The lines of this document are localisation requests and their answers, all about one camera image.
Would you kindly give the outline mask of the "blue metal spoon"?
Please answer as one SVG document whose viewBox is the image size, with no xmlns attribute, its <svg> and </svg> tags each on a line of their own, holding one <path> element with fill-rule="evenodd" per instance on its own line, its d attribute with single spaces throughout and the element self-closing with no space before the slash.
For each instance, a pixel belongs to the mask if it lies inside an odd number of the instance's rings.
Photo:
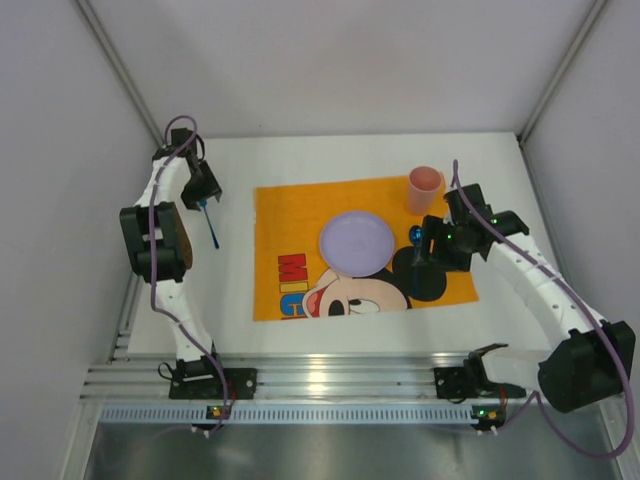
<svg viewBox="0 0 640 480">
<path fill-rule="evenodd" d="M 409 229 L 408 236 L 409 236 L 409 241 L 413 246 L 413 259 L 411 261 L 411 271 L 412 271 L 411 294 L 414 299 L 420 300 L 421 299 L 420 274 L 425 264 L 424 258 L 422 256 L 422 241 L 423 241 L 422 228 L 418 225 L 413 225 Z"/>
</svg>

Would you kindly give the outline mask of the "blue metal fork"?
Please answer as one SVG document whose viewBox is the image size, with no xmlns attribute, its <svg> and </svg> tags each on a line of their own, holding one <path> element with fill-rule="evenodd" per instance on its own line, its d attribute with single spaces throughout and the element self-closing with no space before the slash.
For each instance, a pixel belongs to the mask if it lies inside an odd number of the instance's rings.
<svg viewBox="0 0 640 480">
<path fill-rule="evenodd" d="M 215 249 L 219 249 L 220 248 L 220 244 L 219 241 L 217 239 L 217 235 L 215 233 L 214 227 L 213 227 L 213 222 L 211 220 L 211 217 L 209 215 L 208 212 L 208 201 L 206 199 L 203 199 L 199 202 L 199 206 L 200 206 L 200 210 L 202 211 L 202 213 L 204 214 L 204 217 L 206 219 L 210 234 L 211 234 L 211 238 L 212 238 L 212 242 L 214 244 L 214 248 Z"/>
</svg>

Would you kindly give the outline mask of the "pink plastic cup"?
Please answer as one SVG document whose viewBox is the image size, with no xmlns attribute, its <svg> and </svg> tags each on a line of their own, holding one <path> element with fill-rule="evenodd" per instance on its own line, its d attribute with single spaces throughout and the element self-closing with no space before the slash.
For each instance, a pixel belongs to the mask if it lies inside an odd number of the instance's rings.
<svg viewBox="0 0 640 480">
<path fill-rule="evenodd" d="M 414 168 L 408 175 L 407 210 L 412 215 L 425 215 L 443 184 L 442 174 L 428 166 Z"/>
</svg>

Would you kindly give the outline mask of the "purple plastic plate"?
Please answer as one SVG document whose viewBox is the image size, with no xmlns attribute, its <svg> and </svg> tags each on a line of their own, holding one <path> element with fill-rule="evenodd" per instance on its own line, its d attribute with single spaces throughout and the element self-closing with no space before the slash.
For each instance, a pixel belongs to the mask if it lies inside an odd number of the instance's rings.
<svg viewBox="0 0 640 480">
<path fill-rule="evenodd" d="M 386 267 L 395 253 L 390 226 L 367 211 L 347 211 L 327 222 L 319 236 L 320 254 L 330 269 L 368 277 Z"/>
</svg>

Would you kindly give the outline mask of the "orange cartoon mouse placemat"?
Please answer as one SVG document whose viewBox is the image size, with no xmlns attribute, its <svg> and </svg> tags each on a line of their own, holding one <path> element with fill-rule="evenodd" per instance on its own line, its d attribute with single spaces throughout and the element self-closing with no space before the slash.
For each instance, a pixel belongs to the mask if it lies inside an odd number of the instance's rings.
<svg viewBox="0 0 640 480">
<path fill-rule="evenodd" d="M 420 224 L 406 210 L 402 176 L 261 187 L 255 199 L 256 322 L 326 318 L 449 306 L 479 299 L 470 273 L 426 267 L 412 277 L 409 230 Z M 323 259 L 320 237 L 335 216 L 366 211 L 394 236 L 394 255 L 364 278 L 337 272 Z"/>
</svg>

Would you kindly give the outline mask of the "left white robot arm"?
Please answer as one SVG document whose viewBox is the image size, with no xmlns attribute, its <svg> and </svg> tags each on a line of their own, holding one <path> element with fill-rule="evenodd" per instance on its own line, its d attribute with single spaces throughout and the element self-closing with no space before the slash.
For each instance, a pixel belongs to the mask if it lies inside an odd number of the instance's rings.
<svg viewBox="0 0 640 480">
<path fill-rule="evenodd" d="M 171 326 L 173 381 L 195 382 L 217 375 L 214 343 L 197 309 L 194 275 L 206 252 L 219 246 L 206 204 L 218 201 L 222 188 L 194 128 L 165 133 L 143 193 L 120 210 L 119 221 L 131 269 L 151 288 L 151 310 Z"/>
</svg>

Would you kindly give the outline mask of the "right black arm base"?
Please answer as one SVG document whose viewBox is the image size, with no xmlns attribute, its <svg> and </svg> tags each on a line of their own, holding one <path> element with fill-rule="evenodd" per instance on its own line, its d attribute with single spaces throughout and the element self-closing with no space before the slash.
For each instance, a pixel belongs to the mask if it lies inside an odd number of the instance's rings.
<svg viewBox="0 0 640 480">
<path fill-rule="evenodd" d="M 488 379 L 482 359 L 485 354 L 506 347 L 504 343 L 493 343 L 471 351 L 461 366 L 436 367 L 434 379 L 437 398 L 454 404 L 478 398 L 504 399 L 505 385 Z"/>
</svg>

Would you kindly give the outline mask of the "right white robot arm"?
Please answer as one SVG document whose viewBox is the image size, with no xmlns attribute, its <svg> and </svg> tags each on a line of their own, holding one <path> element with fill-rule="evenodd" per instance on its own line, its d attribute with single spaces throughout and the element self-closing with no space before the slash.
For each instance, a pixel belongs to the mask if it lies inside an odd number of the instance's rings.
<svg viewBox="0 0 640 480">
<path fill-rule="evenodd" d="M 606 321 L 569 293 L 524 221 L 513 211 L 493 212 L 479 185 L 451 190 L 444 200 L 446 217 L 427 215 L 409 230 L 411 293 L 425 298 L 428 271 L 465 273 L 478 255 L 511 285 L 550 345 L 544 351 L 494 343 L 472 351 L 465 366 L 475 388 L 536 390 L 562 413 L 623 393 L 636 340 L 631 327 Z"/>
</svg>

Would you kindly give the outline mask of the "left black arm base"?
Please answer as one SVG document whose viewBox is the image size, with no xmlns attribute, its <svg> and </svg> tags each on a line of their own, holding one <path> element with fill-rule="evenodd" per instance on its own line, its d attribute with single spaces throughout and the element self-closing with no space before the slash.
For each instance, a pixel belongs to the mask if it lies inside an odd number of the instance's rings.
<svg viewBox="0 0 640 480">
<path fill-rule="evenodd" d="M 169 382 L 173 400 L 252 400 L 257 388 L 256 368 L 223 368 L 220 375 L 211 360 L 200 355 L 196 360 L 177 359 L 175 365 L 161 362 L 159 376 Z"/>
</svg>

